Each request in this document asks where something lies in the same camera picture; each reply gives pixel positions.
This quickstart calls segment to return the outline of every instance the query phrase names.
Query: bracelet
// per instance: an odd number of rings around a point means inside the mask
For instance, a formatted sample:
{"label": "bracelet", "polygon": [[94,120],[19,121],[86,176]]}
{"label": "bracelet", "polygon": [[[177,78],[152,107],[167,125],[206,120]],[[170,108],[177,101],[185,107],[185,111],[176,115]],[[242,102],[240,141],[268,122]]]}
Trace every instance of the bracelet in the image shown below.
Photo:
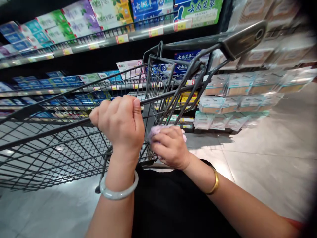
{"label": "bracelet", "polygon": [[207,195],[214,194],[215,191],[217,190],[218,186],[219,186],[218,173],[217,173],[217,171],[216,171],[213,167],[212,167],[212,169],[213,169],[214,172],[215,172],[216,182],[215,182],[215,185],[213,186],[213,188],[211,189],[211,191],[210,191],[209,193],[206,193]]}
{"label": "bracelet", "polygon": [[106,184],[105,184],[106,176],[104,176],[100,182],[101,194],[109,200],[121,200],[128,197],[131,193],[133,193],[133,191],[135,190],[139,182],[139,176],[136,171],[134,171],[134,177],[135,177],[134,183],[132,184],[131,187],[121,192],[114,192],[106,188]]}

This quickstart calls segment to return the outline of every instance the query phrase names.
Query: shopping cart handle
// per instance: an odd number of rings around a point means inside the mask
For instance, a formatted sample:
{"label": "shopping cart handle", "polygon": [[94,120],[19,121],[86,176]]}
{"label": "shopping cart handle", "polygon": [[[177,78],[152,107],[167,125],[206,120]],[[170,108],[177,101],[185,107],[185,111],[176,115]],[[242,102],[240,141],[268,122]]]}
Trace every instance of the shopping cart handle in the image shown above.
{"label": "shopping cart handle", "polygon": [[227,59],[235,60],[242,54],[255,48],[266,33],[267,22],[260,21],[238,32],[226,32],[218,35],[205,36],[196,39],[169,43],[164,50],[200,50],[220,43],[221,50]]}

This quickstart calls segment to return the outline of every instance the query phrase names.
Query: gold bangle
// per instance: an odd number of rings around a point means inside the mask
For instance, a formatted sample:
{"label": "gold bangle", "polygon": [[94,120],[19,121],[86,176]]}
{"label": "gold bangle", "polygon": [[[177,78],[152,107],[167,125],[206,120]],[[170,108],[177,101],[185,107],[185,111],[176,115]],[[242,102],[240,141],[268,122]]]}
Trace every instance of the gold bangle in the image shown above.
{"label": "gold bangle", "polygon": [[207,195],[214,194],[215,191],[217,190],[218,186],[219,186],[218,173],[217,173],[217,171],[216,171],[213,167],[212,167],[212,169],[213,169],[214,172],[215,172],[216,182],[215,182],[215,185],[213,186],[213,188],[211,189],[211,191],[210,191],[209,193],[206,193]]}

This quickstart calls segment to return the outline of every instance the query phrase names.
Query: cart wheel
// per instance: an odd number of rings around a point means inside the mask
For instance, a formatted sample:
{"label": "cart wheel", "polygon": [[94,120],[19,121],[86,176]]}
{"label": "cart wheel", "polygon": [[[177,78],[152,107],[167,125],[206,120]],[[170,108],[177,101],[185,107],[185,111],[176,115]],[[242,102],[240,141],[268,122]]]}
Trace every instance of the cart wheel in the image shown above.
{"label": "cart wheel", "polygon": [[96,187],[95,193],[97,193],[97,194],[100,194],[100,193],[101,193],[101,191],[100,191],[100,186]]}

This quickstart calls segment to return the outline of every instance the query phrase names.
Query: forearm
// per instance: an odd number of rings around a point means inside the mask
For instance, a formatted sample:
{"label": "forearm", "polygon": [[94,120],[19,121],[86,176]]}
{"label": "forearm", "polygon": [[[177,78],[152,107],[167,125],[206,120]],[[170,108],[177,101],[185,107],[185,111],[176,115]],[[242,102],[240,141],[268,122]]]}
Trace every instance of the forearm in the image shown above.
{"label": "forearm", "polygon": [[[194,155],[184,173],[204,193],[215,184],[213,169]],[[219,173],[218,179],[218,189],[208,197],[243,238],[297,237],[298,231],[269,207]]]}
{"label": "forearm", "polygon": [[[135,165],[118,165],[112,154],[106,187],[111,191],[123,191],[134,182]],[[134,192],[125,199],[113,201],[100,196],[86,238],[131,237],[133,225]]]}

